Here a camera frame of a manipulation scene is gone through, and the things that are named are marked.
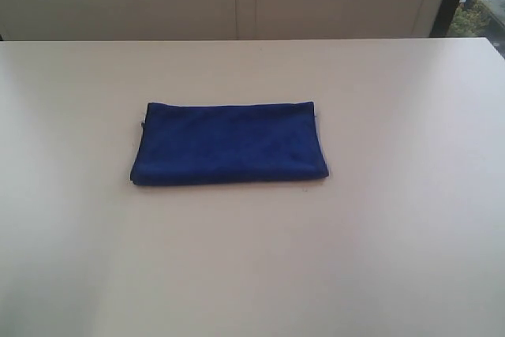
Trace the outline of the blue towel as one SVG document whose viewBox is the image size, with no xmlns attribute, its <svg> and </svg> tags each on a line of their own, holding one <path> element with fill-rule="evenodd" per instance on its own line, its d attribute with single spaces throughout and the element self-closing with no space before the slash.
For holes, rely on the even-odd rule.
<svg viewBox="0 0 505 337">
<path fill-rule="evenodd" d="M 138 186 L 327 178 L 314 104 L 149 103 L 130 180 Z"/>
</svg>

